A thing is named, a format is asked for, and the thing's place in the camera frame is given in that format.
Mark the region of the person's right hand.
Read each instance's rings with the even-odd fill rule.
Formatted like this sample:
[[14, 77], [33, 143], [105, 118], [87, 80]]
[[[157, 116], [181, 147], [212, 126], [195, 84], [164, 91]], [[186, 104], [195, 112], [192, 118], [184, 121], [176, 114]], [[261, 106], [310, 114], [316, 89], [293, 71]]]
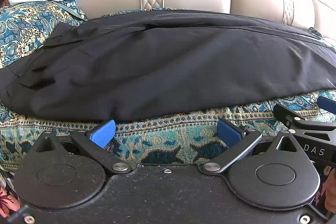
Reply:
[[320, 186], [315, 194], [313, 205], [326, 217], [335, 214], [335, 168], [315, 164], [319, 173]]

